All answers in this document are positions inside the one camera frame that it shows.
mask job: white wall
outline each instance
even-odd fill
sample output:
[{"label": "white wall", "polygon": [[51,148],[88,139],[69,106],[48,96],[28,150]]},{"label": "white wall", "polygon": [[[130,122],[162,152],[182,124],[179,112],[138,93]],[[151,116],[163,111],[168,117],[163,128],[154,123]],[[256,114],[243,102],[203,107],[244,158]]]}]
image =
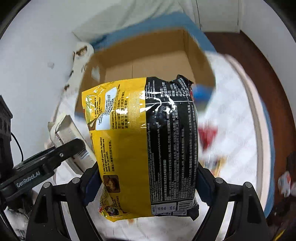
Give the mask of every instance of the white wall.
[{"label": "white wall", "polygon": [[190,17],[190,19],[200,26],[198,17],[197,5],[195,0],[178,0],[180,6],[183,8],[184,13]]},{"label": "white wall", "polygon": [[296,43],[264,0],[243,0],[242,3],[241,30],[257,45],[277,74],[296,123]]},{"label": "white wall", "polygon": [[[13,113],[11,131],[25,158],[44,150],[48,139],[47,122],[72,68],[77,39],[71,31],[118,1],[32,0],[1,38],[0,94]],[[21,156],[14,140],[11,148],[17,164]]]},{"label": "white wall", "polygon": [[204,32],[239,32],[239,0],[197,0]]}]

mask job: white bedsheet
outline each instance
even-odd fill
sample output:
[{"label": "white bedsheet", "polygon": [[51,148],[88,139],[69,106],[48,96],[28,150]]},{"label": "white bedsheet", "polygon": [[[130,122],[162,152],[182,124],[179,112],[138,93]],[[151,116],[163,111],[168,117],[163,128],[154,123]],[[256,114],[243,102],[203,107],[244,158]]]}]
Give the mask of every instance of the white bedsheet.
[{"label": "white bedsheet", "polygon": [[[258,144],[253,121],[253,115],[257,113],[255,110],[251,111],[243,82],[228,60],[216,53],[207,53],[207,57],[216,77],[216,91],[207,110],[199,114],[198,121],[199,125],[210,121],[218,126],[218,134],[208,153],[227,157],[227,162],[220,171],[220,176],[225,181],[239,185],[248,181],[261,193],[261,189],[257,190]],[[85,120],[74,117],[76,97],[77,91],[70,94],[64,92],[57,112],[70,114],[82,135],[90,141]],[[72,178],[65,165],[58,168],[57,184],[66,183]],[[208,210],[198,194],[197,201],[200,205],[200,216],[196,221],[180,217],[152,217],[138,218],[132,223],[127,220],[112,223],[98,213],[99,194],[95,201],[88,205],[88,210],[98,231],[107,237],[129,240],[191,240]],[[232,208],[233,204],[229,203],[217,240],[222,240],[225,236]]]}]

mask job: barcode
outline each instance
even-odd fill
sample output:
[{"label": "barcode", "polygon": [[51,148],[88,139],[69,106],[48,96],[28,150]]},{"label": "barcode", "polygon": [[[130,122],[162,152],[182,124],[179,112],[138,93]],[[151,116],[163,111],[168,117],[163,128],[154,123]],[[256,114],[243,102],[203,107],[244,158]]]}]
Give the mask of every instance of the barcode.
[{"label": "barcode", "polygon": [[192,208],[192,200],[190,201],[181,201],[178,203],[178,211],[187,210]]},{"label": "barcode", "polygon": [[162,213],[162,215],[172,215],[172,212],[169,212],[169,213]]},{"label": "barcode", "polygon": [[173,215],[187,216],[187,210],[186,211],[175,211],[175,212],[173,212]]},{"label": "barcode", "polygon": [[84,148],[81,152],[79,152],[77,155],[80,157],[80,159],[84,159],[87,155],[89,154],[89,152]]}]

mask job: yellow snack bag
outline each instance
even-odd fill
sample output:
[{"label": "yellow snack bag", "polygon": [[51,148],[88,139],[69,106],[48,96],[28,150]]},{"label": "yellow snack bag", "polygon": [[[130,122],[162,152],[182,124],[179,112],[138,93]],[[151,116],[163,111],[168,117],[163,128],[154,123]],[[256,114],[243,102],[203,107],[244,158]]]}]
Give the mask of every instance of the yellow snack bag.
[{"label": "yellow snack bag", "polygon": [[82,92],[104,184],[99,212],[107,219],[187,216],[197,205],[197,124],[190,85],[178,75],[170,82],[137,78]]}]

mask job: cardboard box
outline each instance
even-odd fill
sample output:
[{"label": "cardboard box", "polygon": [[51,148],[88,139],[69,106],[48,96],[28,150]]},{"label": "cardboard box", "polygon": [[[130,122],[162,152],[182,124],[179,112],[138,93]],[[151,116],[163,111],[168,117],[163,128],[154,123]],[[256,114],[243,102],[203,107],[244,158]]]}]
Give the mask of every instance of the cardboard box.
[{"label": "cardboard box", "polygon": [[[99,81],[94,71],[99,70]],[[101,83],[156,76],[174,80],[178,74],[214,89],[215,76],[194,39],[183,29],[139,35],[96,52],[87,64],[75,113],[83,116],[81,92]]]}]

